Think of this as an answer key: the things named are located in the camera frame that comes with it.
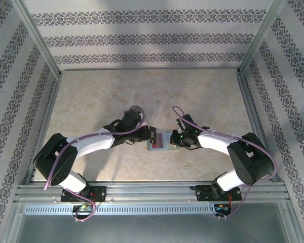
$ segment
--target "wallpaper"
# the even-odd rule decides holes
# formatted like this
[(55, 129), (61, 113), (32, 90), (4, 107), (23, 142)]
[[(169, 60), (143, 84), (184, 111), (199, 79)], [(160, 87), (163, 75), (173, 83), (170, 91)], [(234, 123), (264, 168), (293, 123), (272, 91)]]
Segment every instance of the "wallpaper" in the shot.
[(54, 76), (9, 0), (0, 0), (0, 240), (39, 137)]
[(286, 1), (245, 73), (304, 234), (304, 1)]
[(25, 0), (61, 70), (239, 67), (272, 0)]

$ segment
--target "black mounting plate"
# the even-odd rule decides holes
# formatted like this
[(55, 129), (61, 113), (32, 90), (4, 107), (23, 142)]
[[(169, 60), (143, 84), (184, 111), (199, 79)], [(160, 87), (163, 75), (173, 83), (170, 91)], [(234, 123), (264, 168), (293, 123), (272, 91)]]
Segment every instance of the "black mounting plate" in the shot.
[(239, 187), (234, 187), (227, 193), (223, 194), (219, 198), (214, 198), (212, 196), (212, 185), (197, 185), (194, 186), (196, 191), (196, 198), (197, 201), (228, 201), (229, 200), (229, 194), (232, 196), (232, 201), (241, 201), (241, 191)]
[[(105, 201), (106, 198), (106, 190), (107, 187), (105, 186), (91, 186), (89, 194), (92, 192), (97, 195), (96, 202), (102, 203)], [(77, 196), (74, 196), (73, 194), (69, 193), (68, 191), (64, 190), (62, 191), (61, 195), (61, 203), (87, 203), (88, 201), (83, 200)]]

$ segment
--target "white wall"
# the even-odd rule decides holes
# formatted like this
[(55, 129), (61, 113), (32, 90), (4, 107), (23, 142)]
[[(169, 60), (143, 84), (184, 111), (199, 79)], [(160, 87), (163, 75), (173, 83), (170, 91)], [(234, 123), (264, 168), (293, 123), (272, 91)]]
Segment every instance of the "white wall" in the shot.
[(26, 0), (61, 70), (239, 67), (273, 0)]
[(304, 1), (286, 1), (245, 78), (304, 234)]
[(9, 0), (0, 0), (0, 238), (24, 179), (54, 76)]

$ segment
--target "marble surface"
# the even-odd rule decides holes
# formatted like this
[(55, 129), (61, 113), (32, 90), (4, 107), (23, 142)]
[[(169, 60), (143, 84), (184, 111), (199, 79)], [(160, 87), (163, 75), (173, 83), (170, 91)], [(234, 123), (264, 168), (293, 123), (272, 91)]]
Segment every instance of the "marble surface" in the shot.
[[(132, 105), (146, 122), (176, 129), (173, 105), (201, 126), (234, 135), (251, 131), (233, 69), (153, 69), (66, 71), (46, 141), (55, 133), (94, 132)], [(148, 151), (146, 142), (120, 145), (77, 159), (73, 170), (87, 180), (213, 180), (233, 168), (229, 156), (210, 149)], [(35, 180), (43, 176), (37, 171)]]

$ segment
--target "enclosure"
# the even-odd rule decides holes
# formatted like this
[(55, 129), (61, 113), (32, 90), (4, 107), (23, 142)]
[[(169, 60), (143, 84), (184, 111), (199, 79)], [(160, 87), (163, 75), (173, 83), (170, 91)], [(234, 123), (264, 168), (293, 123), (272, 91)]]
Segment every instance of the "enclosure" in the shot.
[[(122, 144), (75, 161), (107, 188), (79, 225), (32, 161), (53, 134), (95, 132), (132, 105), (157, 129), (178, 128), (178, 105), (211, 130), (254, 132), (277, 176), (216, 224), (189, 187), (231, 170), (229, 156)], [(0, 242), (71, 242), (75, 229), (88, 241), (304, 242), (304, 1), (0, 0)]]

